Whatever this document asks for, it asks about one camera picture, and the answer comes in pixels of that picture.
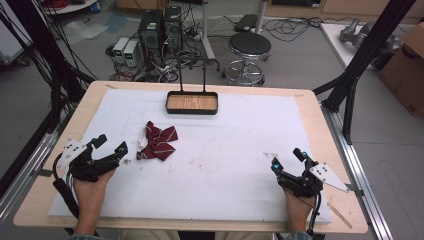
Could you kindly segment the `brown cardboard box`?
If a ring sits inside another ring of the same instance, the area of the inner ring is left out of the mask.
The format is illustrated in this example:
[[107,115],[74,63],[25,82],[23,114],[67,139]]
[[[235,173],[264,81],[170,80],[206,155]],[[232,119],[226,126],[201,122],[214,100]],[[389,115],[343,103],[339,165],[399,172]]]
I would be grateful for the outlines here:
[[413,116],[424,116],[424,22],[401,36],[399,50],[379,77]]

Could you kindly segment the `black stand with wooden tray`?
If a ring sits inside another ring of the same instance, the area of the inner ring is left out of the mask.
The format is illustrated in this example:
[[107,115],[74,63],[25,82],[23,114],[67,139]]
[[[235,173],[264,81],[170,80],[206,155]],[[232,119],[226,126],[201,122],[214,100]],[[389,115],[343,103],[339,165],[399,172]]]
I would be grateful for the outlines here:
[[[167,93],[165,108],[168,114],[194,114],[194,115],[215,115],[218,112],[218,94],[206,90],[206,65],[209,59],[193,57],[175,57],[177,69],[180,76],[178,91]],[[189,68],[193,68],[195,62],[202,62],[202,90],[185,91],[183,88],[182,62],[185,61]]]

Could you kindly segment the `large black computer tower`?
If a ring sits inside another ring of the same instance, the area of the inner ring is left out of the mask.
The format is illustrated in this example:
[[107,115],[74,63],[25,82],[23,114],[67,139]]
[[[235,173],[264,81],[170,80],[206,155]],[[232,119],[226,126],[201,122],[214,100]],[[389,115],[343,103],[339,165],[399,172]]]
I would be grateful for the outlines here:
[[138,27],[138,35],[145,62],[154,66],[160,59],[159,51],[164,42],[163,11],[146,10]]

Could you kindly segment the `white side table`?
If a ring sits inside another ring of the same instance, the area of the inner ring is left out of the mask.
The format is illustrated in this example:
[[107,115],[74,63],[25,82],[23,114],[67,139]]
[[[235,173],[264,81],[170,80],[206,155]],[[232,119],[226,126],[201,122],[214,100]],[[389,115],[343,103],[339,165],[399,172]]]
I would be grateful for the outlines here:
[[[358,19],[354,19],[348,25],[322,23],[321,29],[324,31],[324,35],[331,43],[343,66],[347,67],[373,26],[373,22],[361,24]],[[371,60],[367,69],[373,71],[381,70],[396,51],[401,48],[402,44],[400,36],[392,34]]]

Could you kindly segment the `clear plastic sheet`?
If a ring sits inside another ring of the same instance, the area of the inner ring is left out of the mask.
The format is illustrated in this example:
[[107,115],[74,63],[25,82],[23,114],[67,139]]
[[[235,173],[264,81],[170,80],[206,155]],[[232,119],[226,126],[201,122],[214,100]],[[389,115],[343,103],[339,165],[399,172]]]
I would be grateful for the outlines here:
[[99,37],[107,30],[107,26],[99,23],[86,24],[82,21],[74,21],[66,24],[63,30],[63,39],[69,44],[75,44]]

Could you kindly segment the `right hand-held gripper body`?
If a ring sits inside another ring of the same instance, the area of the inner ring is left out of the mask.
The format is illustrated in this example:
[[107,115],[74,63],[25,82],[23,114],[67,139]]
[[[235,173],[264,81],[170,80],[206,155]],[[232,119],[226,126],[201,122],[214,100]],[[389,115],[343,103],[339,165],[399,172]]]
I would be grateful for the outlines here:
[[336,175],[327,163],[318,163],[312,168],[305,168],[301,176],[294,176],[284,170],[277,183],[292,191],[297,197],[314,197],[327,184],[343,192],[349,192],[347,185]]

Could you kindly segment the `black round stool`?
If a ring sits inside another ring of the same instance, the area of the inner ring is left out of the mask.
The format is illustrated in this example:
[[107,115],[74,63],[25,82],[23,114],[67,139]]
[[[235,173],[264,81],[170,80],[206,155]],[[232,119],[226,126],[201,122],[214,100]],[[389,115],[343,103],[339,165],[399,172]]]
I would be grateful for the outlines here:
[[230,62],[222,72],[228,85],[263,85],[265,75],[255,60],[268,60],[271,56],[270,41],[257,33],[240,32],[229,39],[228,48],[240,57],[239,60]]

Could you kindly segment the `person's right hand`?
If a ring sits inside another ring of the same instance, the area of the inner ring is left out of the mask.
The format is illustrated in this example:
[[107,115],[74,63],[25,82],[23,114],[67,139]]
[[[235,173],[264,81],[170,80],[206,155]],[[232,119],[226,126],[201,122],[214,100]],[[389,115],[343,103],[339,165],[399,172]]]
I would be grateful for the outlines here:
[[288,219],[294,223],[305,223],[315,206],[315,197],[297,197],[292,191],[284,189]]

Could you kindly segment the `maroon striped bow tie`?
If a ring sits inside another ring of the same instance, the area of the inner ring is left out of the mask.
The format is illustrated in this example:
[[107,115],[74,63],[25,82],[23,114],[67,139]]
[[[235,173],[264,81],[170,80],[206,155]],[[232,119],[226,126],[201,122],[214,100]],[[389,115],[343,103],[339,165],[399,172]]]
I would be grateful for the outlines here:
[[174,126],[160,129],[148,121],[138,139],[136,158],[138,160],[158,158],[165,161],[175,152],[171,142],[177,139],[178,134]]

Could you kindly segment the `aluminium rail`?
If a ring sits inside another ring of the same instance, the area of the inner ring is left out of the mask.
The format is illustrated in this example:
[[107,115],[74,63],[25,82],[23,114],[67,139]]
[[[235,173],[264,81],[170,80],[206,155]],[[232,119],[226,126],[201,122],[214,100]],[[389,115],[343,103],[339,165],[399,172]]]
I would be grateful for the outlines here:
[[0,179],[0,226],[27,194],[61,134],[35,133]]
[[327,125],[340,152],[348,176],[360,206],[365,212],[365,219],[376,240],[394,240],[389,226],[373,193],[359,156],[352,144],[342,134],[343,119],[339,113],[321,107]]

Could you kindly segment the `round white table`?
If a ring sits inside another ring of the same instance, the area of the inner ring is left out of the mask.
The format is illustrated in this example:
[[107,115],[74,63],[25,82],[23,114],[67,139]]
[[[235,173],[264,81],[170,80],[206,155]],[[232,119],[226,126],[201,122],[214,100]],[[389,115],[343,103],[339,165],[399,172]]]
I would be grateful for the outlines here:
[[43,0],[41,6],[49,15],[65,14],[96,5],[99,0]]

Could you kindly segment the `white foam mat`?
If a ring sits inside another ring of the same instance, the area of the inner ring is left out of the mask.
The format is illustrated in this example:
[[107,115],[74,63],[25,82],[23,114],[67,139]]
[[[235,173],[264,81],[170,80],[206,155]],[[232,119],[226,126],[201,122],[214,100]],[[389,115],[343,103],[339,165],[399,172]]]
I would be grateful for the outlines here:
[[[107,91],[82,139],[105,135],[101,158],[126,143],[128,153],[107,186],[105,217],[283,221],[285,196],[271,170],[279,159],[300,175],[294,149],[310,149],[297,100],[291,96],[218,96],[214,115],[169,114],[163,91]],[[166,160],[139,160],[147,122],[174,127],[178,138]]]

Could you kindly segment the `white table leg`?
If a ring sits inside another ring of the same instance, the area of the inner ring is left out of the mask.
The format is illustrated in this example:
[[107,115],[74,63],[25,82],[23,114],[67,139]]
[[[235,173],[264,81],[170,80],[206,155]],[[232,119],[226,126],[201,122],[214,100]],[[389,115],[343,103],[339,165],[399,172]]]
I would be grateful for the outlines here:
[[216,59],[213,52],[211,43],[208,38],[208,0],[201,0],[202,2],[202,30],[200,31],[201,42],[204,48],[205,57],[211,63]]

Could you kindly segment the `black metal frame strut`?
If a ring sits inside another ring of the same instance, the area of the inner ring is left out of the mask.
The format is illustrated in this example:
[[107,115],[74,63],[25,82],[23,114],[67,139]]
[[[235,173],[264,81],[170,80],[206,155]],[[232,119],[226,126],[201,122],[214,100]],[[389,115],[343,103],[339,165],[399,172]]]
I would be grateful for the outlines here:
[[330,95],[322,101],[323,107],[330,112],[338,112],[341,103],[346,101],[342,136],[349,145],[352,144],[351,125],[358,81],[415,2],[390,0],[345,70],[334,80],[313,90],[315,95],[331,90]]
[[89,71],[84,73],[77,63],[72,65],[59,48],[54,32],[62,38],[74,61],[80,60],[70,47],[61,26],[50,25],[39,0],[5,0],[21,24],[2,9],[0,21],[11,32],[35,64],[50,87],[51,110],[47,117],[49,131],[61,124],[61,114],[72,114],[82,100],[87,87],[96,81]]

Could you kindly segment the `black flat box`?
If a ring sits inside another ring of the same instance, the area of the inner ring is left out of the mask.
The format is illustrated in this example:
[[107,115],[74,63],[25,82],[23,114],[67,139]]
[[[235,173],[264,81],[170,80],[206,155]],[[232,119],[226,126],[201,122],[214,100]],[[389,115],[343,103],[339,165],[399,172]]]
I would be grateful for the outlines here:
[[256,14],[244,15],[234,26],[236,32],[254,32],[258,16]]

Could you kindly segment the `slim black computer tower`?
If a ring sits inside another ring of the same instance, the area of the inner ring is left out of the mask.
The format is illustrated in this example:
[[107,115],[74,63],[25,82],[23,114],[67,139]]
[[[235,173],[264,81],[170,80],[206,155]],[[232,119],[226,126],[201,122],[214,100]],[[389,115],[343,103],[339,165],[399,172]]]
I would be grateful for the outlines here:
[[167,6],[164,12],[165,26],[165,52],[176,54],[183,49],[182,46],[182,8],[180,6]]

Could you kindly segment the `thin wooden stick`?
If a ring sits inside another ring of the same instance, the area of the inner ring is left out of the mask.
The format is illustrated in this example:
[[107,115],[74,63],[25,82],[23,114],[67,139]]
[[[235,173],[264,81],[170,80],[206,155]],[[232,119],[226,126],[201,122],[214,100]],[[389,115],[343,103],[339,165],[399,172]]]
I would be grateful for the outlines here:
[[344,217],[344,215],[331,203],[327,203],[327,206],[329,209],[332,210],[332,212],[349,228],[352,229],[352,224],[347,220],[347,218]]

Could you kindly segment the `person's left hand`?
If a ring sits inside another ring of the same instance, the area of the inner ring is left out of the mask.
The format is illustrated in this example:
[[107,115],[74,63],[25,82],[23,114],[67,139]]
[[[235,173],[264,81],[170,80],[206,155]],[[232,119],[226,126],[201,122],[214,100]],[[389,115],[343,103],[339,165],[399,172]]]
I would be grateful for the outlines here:
[[109,171],[101,175],[96,182],[73,180],[79,205],[79,220],[99,217],[107,184],[114,174],[114,170]]

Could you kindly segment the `white power supply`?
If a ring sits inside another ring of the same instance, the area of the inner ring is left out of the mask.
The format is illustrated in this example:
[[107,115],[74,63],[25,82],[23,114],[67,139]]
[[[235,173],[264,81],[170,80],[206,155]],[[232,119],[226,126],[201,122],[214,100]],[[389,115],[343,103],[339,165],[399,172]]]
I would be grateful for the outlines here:
[[140,49],[136,40],[130,40],[124,50],[125,63],[128,67],[136,67],[140,60]]
[[126,48],[126,45],[129,41],[128,37],[121,37],[115,46],[113,47],[113,60],[115,63],[118,64],[124,64],[125,63],[125,57],[124,57],[124,50]]

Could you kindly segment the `light wooden table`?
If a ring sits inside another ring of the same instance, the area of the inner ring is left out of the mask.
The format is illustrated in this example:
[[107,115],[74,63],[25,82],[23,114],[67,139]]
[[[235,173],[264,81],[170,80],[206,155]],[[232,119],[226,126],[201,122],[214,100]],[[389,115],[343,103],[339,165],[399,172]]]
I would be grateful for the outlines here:
[[[103,95],[109,89],[130,89],[151,91],[172,91],[177,89],[176,84],[161,83],[136,83],[136,82],[115,82],[96,81],[92,83],[87,93],[84,95],[76,112],[71,117],[62,136],[54,146],[51,155],[48,157],[44,167],[52,166],[54,158],[63,149],[66,140],[75,137],[80,138],[90,120],[96,113]],[[310,90],[303,89],[280,89],[280,88],[253,88],[253,87],[229,87],[211,85],[211,90],[219,94],[246,94],[250,96],[290,96],[296,100],[301,123],[306,132],[308,143],[312,155],[319,162],[326,162],[332,166],[335,173],[344,182],[349,181],[349,177],[343,165],[336,143],[327,125],[325,117],[318,104],[316,96]],[[50,204],[56,194],[52,186],[52,177],[37,176],[34,184],[18,208],[13,223],[20,227],[37,228],[65,228],[76,223],[72,216],[55,217],[48,214]],[[330,209],[330,216],[333,221],[328,224],[319,224],[315,230],[319,233],[349,233],[359,234],[368,230],[365,217],[361,207],[353,192],[343,193],[332,187],[324,189],[324,196],[336,207],[347,220],[352,224],[349,229]],[[147,229],[168,229],[168,230],[192,230],[192,231],[268,231],[283,232],[287,225],[283,222],[265,222],[262,220],[254,222],[246,221],[225,221],[225,220],[168,220],[168,219],[142,219],[142,218],[105,218],[99,221],[101,228],[147,228]]]

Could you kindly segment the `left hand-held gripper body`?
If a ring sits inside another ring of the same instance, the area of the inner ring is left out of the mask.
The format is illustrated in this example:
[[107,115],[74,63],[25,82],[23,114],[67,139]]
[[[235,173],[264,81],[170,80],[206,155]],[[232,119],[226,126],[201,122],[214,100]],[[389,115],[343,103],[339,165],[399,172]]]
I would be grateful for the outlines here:
[[103,158],[93,159],[92,152],[95,148],[90,148],[88,143],[83,144],[75,139],[69,139],[64,151],[54,160],[54,176],[57,176],[57,169],[67,167],[68,173],[74,178],[96,182],[101,175],[119,166],[120,162],[113,160],[114,152]]

